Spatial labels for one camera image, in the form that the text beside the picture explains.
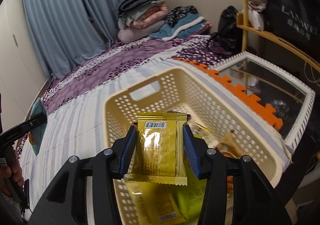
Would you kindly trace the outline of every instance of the plastic basket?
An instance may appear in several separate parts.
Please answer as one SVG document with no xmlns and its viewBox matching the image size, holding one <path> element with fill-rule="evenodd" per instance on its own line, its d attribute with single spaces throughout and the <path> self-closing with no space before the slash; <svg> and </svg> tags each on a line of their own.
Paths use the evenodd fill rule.
<svg viewBox="0 0 320 225">
<path fill-rule="evenodd" d="M 130 125 L 137 122 L 139 112 L 175 110 L 191 114 L 219 140 L 233 130 L 242 150 L 252 156 L 274 187 L 281 178 L 281 159 L 270 145 L 223 99 L 182 67 L 170 68 L 113 94 L 103 110 L 106 148 L 126 135 Z M 138 223 L 124 180 L 114 183 L 123 224 Z"/>
</svg>

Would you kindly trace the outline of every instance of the basket handle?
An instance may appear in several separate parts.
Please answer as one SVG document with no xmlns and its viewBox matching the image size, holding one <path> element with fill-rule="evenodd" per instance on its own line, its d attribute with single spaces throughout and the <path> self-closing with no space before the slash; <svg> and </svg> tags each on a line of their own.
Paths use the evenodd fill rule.
<svg viewBox="0 0 320 225">
<path fill-rule="evenodd" d="M 149 83 L 141 88 L 138 88 L 132 91 L 131 93 L 129 93 L 129 96 L 131 97 L 132 100 L 139 101 L 159 91 L 160 91 L 160 83 L 159 81 L 156 80 L 152 83 Z"/>
</svg>

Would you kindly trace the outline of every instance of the pink pillow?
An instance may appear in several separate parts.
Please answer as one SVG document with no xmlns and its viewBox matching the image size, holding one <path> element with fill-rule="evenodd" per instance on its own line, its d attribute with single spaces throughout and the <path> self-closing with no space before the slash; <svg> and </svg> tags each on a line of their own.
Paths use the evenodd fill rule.
<svg viewBox="0 0 320 225">
<path fill-rule="evenodd" d="M 121 40 L 123 43 L 127 44 L 129 42 L 136 41 L 143 37 L 146 37 L 151 33 L 159 31 L 163 24 L 164 20 L 160 20 L 142 29 L 134 27 L 120 29 L 118 33 L 118 39 Z"/>
<path fill-rule="evenodd" d="M 141 15 L 137 20 L 133 21 L 130 26 L 135 28 L 144 28 L 150 24 L 164 19 L 169 13 L 168 6 L 161 2 L 151 7 L 145 14 Z"/>
</svg>

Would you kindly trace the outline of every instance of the white wardrobe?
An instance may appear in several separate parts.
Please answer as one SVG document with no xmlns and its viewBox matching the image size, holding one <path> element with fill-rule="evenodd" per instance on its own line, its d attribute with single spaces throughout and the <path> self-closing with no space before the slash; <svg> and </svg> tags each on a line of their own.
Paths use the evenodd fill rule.
<svg viewBox="0 0 320 225">
<path fill-rule="evenodd" d="M 47 78 L 27 30 L 22 0 L 0 5 L 0 93 L 2 126 L 23 122 Z"/>
</svg>

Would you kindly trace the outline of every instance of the metal screw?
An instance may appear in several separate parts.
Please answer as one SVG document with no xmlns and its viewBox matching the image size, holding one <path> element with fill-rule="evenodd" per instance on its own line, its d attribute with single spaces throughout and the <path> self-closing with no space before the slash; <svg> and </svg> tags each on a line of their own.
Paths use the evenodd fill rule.
<svg viewBox="0 0 320 225">
<path fill-rule="evenodd" d="M 69 158 L 69 162 L 70 163 L 74 163 L 74 162 L 76 162 L 78 160 L 78 158 L 76 157 L 76 156 L 71 156 L 70 158 Z"/>
<path fill-rule="evenodd" d="M 216 150 L 215 149 L 213 149 L 213 148 L 209 148 L 208 150 L 207 150 L 207 153 L 209 154 L 209 155 L 214 155 L 214 154 L 216 154 Z"/>
<path fill-rule="evenodd" d="M 248 156 L 248 155 L 244 155 L 244 156 L 242 157 L 242 159 L 243 159 L 245 162 L 250 162 L 250 161 L 251 161 L 251 157 Z"/>
<path fill-rule="evenodd" d="M 113 153 L 112 149 L 108 148 L 106 150 L 103 151 L 104 155 L 111 155 Z"/>
</svg>

